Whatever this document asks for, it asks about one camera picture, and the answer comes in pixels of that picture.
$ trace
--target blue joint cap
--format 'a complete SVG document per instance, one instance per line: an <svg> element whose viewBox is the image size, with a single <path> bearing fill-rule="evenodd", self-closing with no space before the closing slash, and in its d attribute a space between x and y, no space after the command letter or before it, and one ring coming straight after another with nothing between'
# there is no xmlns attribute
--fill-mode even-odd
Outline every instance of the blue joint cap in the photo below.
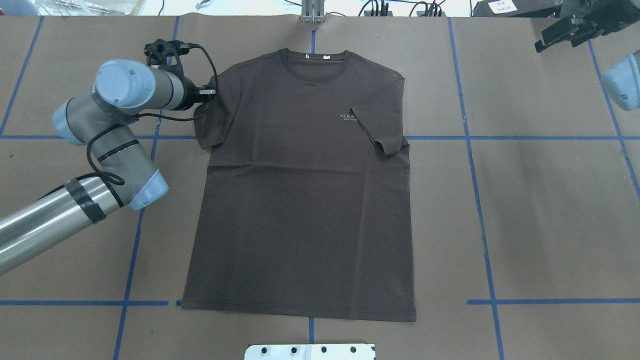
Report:
<svg viewBox="0 0 640 360"><path fill-rule="evenodd" d="M156 90L151 69L134 60L109 60L95 76L95 89L111 105L133 109L146 104Z"/></svg>
<svg viewBox="0 0 640 360"><path fill-rule="evenodd" d="M53 117L51 120L53 121L53 127L56 128L56 131L60 136L62 136L66 141L72 143L73 145L84 145L84 143L71 132L71 128L69 127L69 123L67 121L67 106L69 105L69 101L67 100L64 104L62 104L56 111L53 113Z"/></svg>
<svg viewBox="0 0 640 360"><path fill-rule="evenodd" d="M165 196L169 191L169 185L160 174L160 170L156 170L149 178L147 183L142 186L142 189L133 197L133 200L129 203L129 206L133 210L140 210L152 202Z"/></svg>
<svg viewBox="0 0 640 360"><path fill-rule="evenodd" d="M607 70L602 76L602 86L624 110L640 109L640 70L636 57L631 54Z"/></svg>

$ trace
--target white bracket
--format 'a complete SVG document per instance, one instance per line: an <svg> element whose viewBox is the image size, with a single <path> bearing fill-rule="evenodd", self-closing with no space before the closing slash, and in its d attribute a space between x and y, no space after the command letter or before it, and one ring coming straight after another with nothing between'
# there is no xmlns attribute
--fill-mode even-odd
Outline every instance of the white bracket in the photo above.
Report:
<svg viewBox="0 0 640 360"><path fill-rule="evenodd" d="M252 345L244 360L376 360L373 344Z"/></svg>
<svg viewBox="0 0 640 360"><path fill-rule="evenodd" d="M302 22L324 22L324 0L302 0Z"/></svg>

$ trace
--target t-shirt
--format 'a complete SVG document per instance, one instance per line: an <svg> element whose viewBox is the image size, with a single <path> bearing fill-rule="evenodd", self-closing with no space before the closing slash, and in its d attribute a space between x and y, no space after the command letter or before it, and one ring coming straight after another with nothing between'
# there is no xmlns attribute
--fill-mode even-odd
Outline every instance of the t-shirt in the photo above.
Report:
<svg viewBox="0 0 640 360"><path fill-rule="evenodd" d="M403 88L350 51L220 74L182 307L414 322Z"/></svg>

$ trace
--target shirt logo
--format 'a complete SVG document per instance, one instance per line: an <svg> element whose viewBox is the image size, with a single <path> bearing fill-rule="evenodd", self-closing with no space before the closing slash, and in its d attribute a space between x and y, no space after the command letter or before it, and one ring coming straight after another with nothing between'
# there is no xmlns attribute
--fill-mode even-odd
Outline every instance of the shirt logo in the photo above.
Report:
<svg viewBox="0 0 640 360"><path fill-rule="evenodd" d="M340 117L343 120L352 120L352 121L358 121L358 118L356 117L356 115L354 114L340 114Z"/></svg>

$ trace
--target shirt sleeve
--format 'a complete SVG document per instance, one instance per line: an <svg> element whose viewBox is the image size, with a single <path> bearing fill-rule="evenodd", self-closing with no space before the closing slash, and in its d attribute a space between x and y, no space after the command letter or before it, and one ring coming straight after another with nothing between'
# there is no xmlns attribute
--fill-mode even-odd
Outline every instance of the shirt sleeve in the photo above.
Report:
<svg viewBox="0 0 640 360"><path fill-rule="evenodd" d="M212 77L209 85L214 84L215 79ZM227 130L236 117L241 93L242 82L235 66L218 75L218 93L213 100L213 108L207 115L193 121L196 138L201 148L208 149L224 141ZM208 102L203 103L198 106L193 115L203 113L208 106Z"/></svg>
<svg viewBox="0 0 640 360"><path fill-rule="evenodd" d="M402 130L404 78L399 78L351 107L374 146L384 155L409 145Z"/></svg>

